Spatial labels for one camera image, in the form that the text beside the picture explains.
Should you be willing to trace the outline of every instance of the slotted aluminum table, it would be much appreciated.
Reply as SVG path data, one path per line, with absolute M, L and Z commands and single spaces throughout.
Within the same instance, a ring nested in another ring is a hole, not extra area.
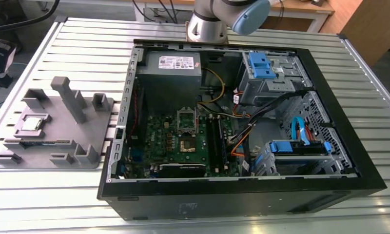
M 84 97 L 104 92 L 115 105 L 116 125 L 133 39 L 184 40 L 185 26 L 75 19 L 56 22 L 0 109 L 0 149 L 25 107 L 28 88 L 51 88 L 69 77 Z M 80 233 L 390 233 L 390 94 L 348 40 L 336 35 L 260 30 L 230 43 L 306 48 L 386 181 L 388 189 L 348 200 L 316 214 L 195 220 L 124 221 L 96 199 L 103 161 L 96 170 L 0 170 L 0 232 Z M 113 128 L 107 138 L 113 138 Z

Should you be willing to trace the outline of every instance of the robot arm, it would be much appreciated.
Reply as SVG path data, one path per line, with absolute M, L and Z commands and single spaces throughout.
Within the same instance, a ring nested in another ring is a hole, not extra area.
M 224 43 L 226 26 L 248 35 L 260 28 L 269 12 L 268 0 L 197 0 L 188 37 L 192 41 Z

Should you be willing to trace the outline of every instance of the black hose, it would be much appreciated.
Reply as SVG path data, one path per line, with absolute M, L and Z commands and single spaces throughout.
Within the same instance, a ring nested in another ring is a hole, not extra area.
M 176 18 L 176 11 L 175 11 L 175 6 L 173 6 L 173 2 L 171 1 L 171 5 L 172 5 L 172 11 L 173 11 L 173 16 L 175 16 L 175 23 L 177 23 L 177 18 Z
M 160 4 L 163 5 L 164 9 L 167 10 L 167 13 L 168 13 L 168 15 L 169 15 L 171 19 L 172 19 L 173 23 L 177 23 L 177 21 L 175 21 L 175 18 L 173 18 L 173 16 L 171 15 L 171 12 L 169 12 L 168 8 L 165 7 L 165 5 L 164 5 L 163 1 L 161 1 L 161 0 L 159 0 L 159 2 L 160 2 Z
M 136 9 L 139 10 L 139 12 L 141 13 L 143 17 L 145 17 L 151 22 L 155 22 L 155 20 L 151 19 L 151 18 L 144 14 L 144 12 L 141 11 L 141 9 L 139 8 L 139 6 L 137 6 L 137 4 L 136 4 L 136 1 L 135 1 L 135 0 L 132 0 L 132 1 L 133 1 L 133 4 L 135 4 L 135 7 L 136 7 Z
M 19 23 L 3 25 L 3 26 L 0 26 L 0 31 L 13 30 L 16 28 L 27 27 L 32 24 L 36 24 L 36 23 L 44 21 L 55 13 L 59 2 L 60 2 L 60 0 L 55 0 L 51 10 L 41 17 L 37 17 L 36 19 L 31 19 L 31 20 L 19 22 Z

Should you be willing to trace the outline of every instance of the power supply label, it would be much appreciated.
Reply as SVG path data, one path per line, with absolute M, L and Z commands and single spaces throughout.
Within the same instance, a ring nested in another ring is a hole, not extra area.
M 195 69 L 195 57 L 161 56 L 159 58 L 160 69 Z

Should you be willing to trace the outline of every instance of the case sticker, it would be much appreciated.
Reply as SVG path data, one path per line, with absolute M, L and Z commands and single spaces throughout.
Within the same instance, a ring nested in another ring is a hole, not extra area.
M 195 57 L 161 56 L 159 58 L 160 69 L 195 69 Z
M 273 72 L 284 72 L 284 69 L 281 67 L 273 67 Z
M 240 102 L 240 97 L 238 97 L 238 95 L 234 95 L 234 97 L 233 97 L 233 101 L 234 101 L 236 104 L 238 104 L 238 102 Z
M 250 165 L 248 164 L 246 161 L 242 161 L 242 167 L 245 168 L 246 171 L 249 171 Z

